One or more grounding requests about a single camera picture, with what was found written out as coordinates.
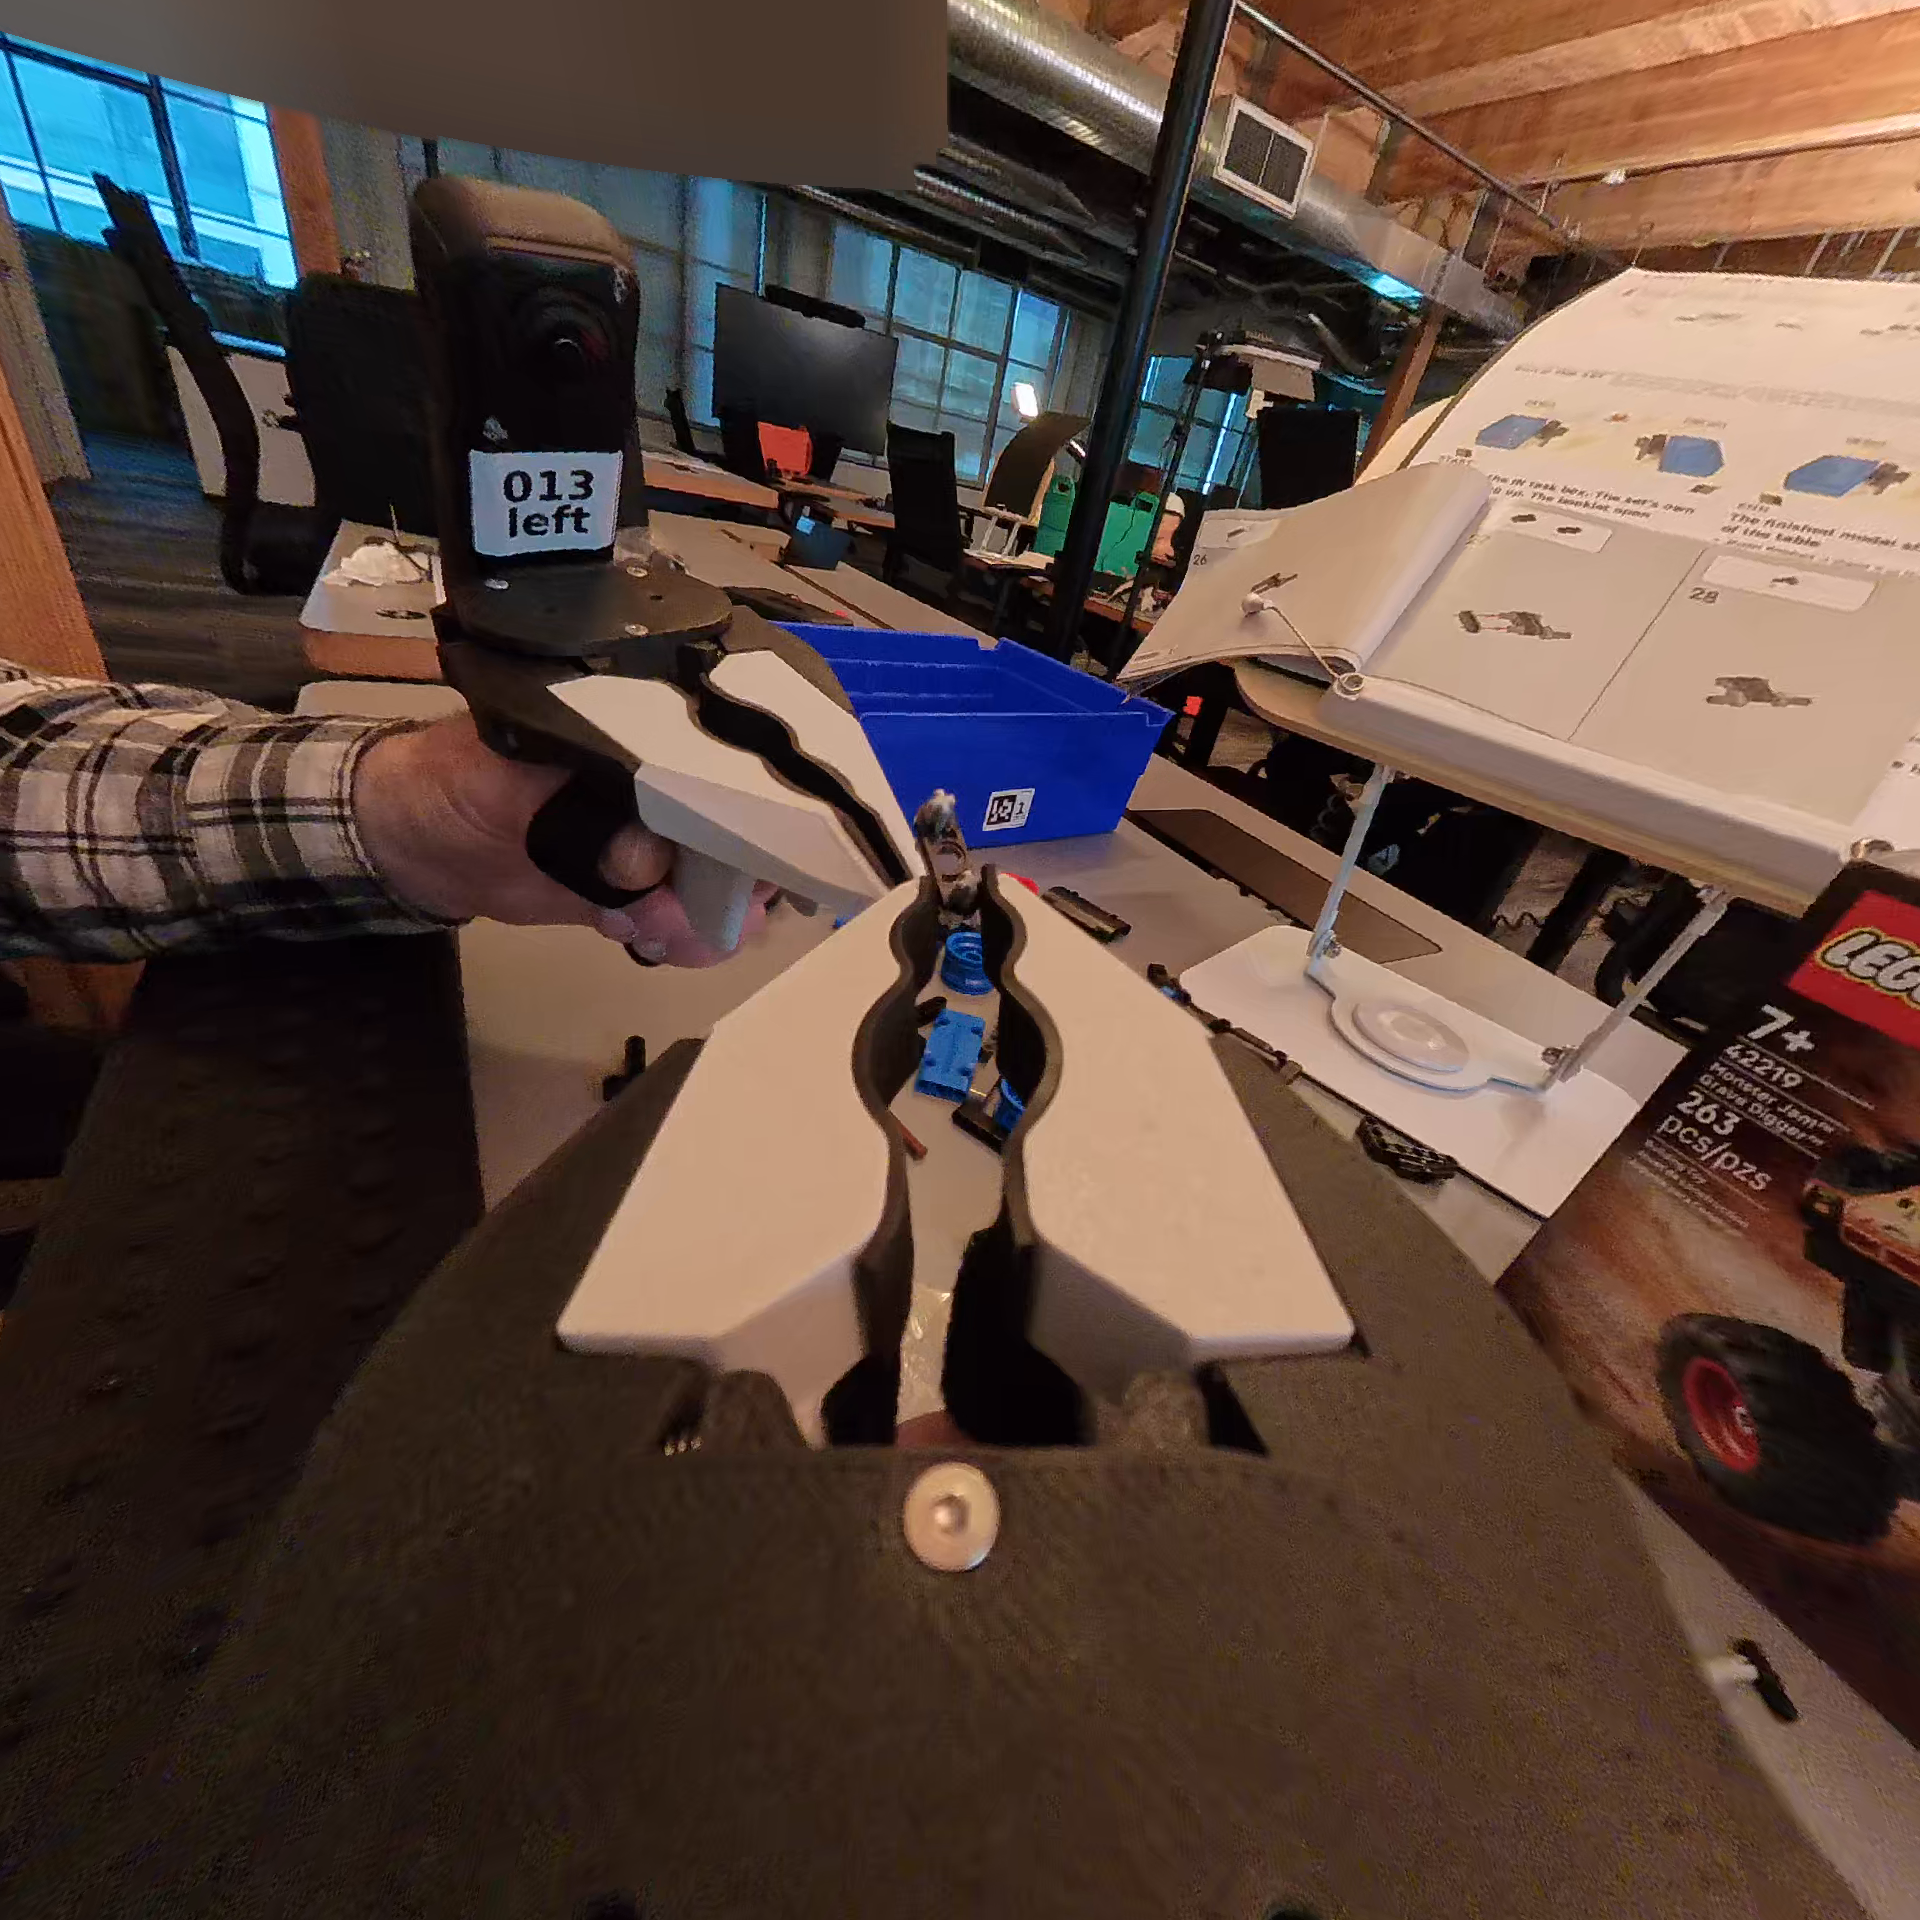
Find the white toy pin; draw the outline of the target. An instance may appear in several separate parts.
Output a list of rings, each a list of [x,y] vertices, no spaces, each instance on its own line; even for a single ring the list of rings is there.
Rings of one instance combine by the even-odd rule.
[[[1764,1647],[1753,1639],[1704,1652],[1697,1659],[1702,1675],[1712,1689],[1729,1697],[1753,1697],[1767,1716],[1779,1723],[1798,1723],[1801,1711]]]

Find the metal air duct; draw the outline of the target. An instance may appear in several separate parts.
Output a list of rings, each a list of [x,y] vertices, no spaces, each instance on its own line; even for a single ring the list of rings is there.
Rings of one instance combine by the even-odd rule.
[[[946,12],[955,81],[1147,175],[1168,77],[1040,4],[950,3]],[[1198,143],[1193,204],[1329,266],[1388,302],[1433,305],[1500,341],[1526,329],[1521,300],[1500,292],[1478,263],[1403,223],[1339,178],[1346,161],[1362,161],[1352,115],[1327,115],[1300,127],[1314,140],[1314,157],[1294,218],[1283,219],[1227,191],[1211,178],[1215,102],[1223,95],[1230,93],[1210,102]]]

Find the white book stand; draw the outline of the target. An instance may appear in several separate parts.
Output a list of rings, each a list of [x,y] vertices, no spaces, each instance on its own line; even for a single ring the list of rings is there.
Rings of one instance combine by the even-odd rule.
[[[1480,1013],[1360,955],[1337,910],[1393,774],[1705,884],[1705,902],[1651,978],[1730,899],[1811,905],[1847,854],[1871,843],[1916,847],[1916,729],[1896,737],[1833,718],[1804,733],[1809,708],[1715,706],[1688,737],[1695,770],[1676,774],[1379,676],[1311,689],[1246,663],[1236,681],[1273,726],[1362,754],[1377,770],[1318,921],[1248,937],[1193,966],[1186,988],[1321,1087],[1451,1155],[1537,1215],[1568,1199],[1640,1107],[1601,1074],[1598,1055],[1647,989],[1584,1041],[1553,1047],[1526,1038],[1516,1015]]]

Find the black steel pole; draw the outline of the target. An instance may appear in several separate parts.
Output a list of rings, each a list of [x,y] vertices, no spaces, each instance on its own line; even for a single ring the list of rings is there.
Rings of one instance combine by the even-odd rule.
[[[1234,3],[1191,3],[1176,55],[1159,138],[1145,183],[1135,266],[1123,289],[1111,355],[1095,396],[1088,457],[1076,483],[1064,553],[1052,572],[1047,652],[1068,663],[1076,654],[1098,547],[1113,502],[1120,461],[1135,435],[1168,263],[1183,227],[1198,143],[1210,117],[1218,61],[1232,30]]]

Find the grey desk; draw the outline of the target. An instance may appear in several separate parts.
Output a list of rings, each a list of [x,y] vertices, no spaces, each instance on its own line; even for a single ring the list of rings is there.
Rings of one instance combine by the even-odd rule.
[[[1267,908],[1179,850],[1120,822],[1113,831],[1012,847],[1012,867],[1040,884],[1064,882],[1131,924],[1111,953],[1131,969],[1183,972],[1257,932]],[[1583,1041],[1603,1017],[1596,996],[1441,917],[1379,878],[1352,895],[1428,948],[1398,969],[1424,988],[1544,1044]],[[651,972],[587,929],[471,924],[460,937],[468,1023],[471,1095],[488,1202],[499,1202],[546,1159],[599,1101],[630,1038],[651,1055],[746,1002],[826,937],[830,921],[787,910],[723,966]],[[914,1181],[916,1303],[907,1332],[903,1410],[932,1407],[951,1281],[936,1254],[959,1254],[990,1212],[990,1156],[954,1126],[929,1135]],[[1727,1718],[1783,1798],[1787,1818],[1838,1868],[1873,1916],[1916,1916],[1916,1748],[1873,1711],[1838,1674],[1751,1590],[1695,1543],[1648,1495],[1626,1482],[1640,1533],[1660,1569],[1670,1607],[1698,1657],[1756,1639],[1776,1661],[1801,1718],[1780,1723],[1751,1687],[1720,1694]]]

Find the instruction booklet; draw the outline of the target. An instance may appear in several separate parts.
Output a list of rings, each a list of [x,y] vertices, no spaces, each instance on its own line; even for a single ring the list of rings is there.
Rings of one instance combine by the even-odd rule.
[[[1193,551],[1123,681],[1329,686],[1344,731],[1744,859],[1916,847],[1911,573],[1767,561],[1428,463]]]

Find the black toy connector assembly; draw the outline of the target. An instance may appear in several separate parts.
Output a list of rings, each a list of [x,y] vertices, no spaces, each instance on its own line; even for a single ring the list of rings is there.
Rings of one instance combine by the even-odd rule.
[[[914,841],[929,881],[939,894],[945,924],[960,929],[977,919],[979,873],[959,822],[955,795],[936,789],[913,820]]]

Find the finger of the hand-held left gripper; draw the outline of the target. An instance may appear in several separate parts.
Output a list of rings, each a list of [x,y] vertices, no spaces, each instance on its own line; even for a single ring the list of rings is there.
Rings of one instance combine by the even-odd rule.
[[[860,908],[898,886],[874,884],[823,803],[710,731],[703,686],[591,675],[552,693],[632,766],[641,822],[657,836],[816,905]]]
[[[896,790],[828,660],[815,649],[723,649],[700,686],[710,731],[823,803],[874,884],[920,870]]]

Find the white vent grille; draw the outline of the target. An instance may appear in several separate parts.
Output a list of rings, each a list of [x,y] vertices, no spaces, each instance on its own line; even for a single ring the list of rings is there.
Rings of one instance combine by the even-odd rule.
[[[1314,140],[1242,95],[1215,102],[1211,178],[1289,219],[1313,175]]]

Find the blue storage bin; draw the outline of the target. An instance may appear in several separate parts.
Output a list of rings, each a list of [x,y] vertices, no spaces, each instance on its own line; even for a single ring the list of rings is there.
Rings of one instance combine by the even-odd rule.
[[[950,790],[974,847],[1113,831],[1170,713],[1015,639],[788,622],[903,811]]]

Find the toy set box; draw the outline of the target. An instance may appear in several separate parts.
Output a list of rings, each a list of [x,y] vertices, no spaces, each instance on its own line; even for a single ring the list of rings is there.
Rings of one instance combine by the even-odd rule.
[[[1913,850],[1787,925],[1500,1291],[1619,1469],[1913,1745]]]

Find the neighbouring wooden desk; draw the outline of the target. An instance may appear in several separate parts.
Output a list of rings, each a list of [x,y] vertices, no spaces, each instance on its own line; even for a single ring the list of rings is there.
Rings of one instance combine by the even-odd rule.
[[[440,553],[440,542],[433,534],[406,534],[394,529],[343,518],[328,547],[320,575],[343,548],[371,538],[431,545]],[[440,598],[431,598],[425,591],[328,588],[320,585],[320,575],[299,613],[305,658],[316,673],[347,681],[442,681],[434,610],[444,598],[444,588]]]

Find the printed instruction sheet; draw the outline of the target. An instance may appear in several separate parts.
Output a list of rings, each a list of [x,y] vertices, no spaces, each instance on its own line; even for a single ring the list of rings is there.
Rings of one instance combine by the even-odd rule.
[[[1916,279],[1631,269],[1409,443],[1491,492],[1830,570],[1919,572]]]

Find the person's left forearm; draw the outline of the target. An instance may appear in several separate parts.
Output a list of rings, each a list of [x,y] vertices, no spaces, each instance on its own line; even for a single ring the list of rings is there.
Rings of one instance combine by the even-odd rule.
[[[353,783],[402,722],[2,663],[2,958],[131,964],[454,929],[395,895]]]

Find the person's left hand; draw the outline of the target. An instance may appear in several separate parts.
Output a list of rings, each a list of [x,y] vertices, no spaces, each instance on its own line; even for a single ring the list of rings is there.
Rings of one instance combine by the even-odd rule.
[[[496,756],[471,718],[449,715],[388,731],[361,754],[353,817],[386,891],[420,915],[591,929],[643,964],[718,966],[724,953],[688,924],[673,886],[679,850],[643,826],[622,826],[599,861],[604,882],[635,902],[591,902],[540,873],[527,829],[564,780],[560,767]]]

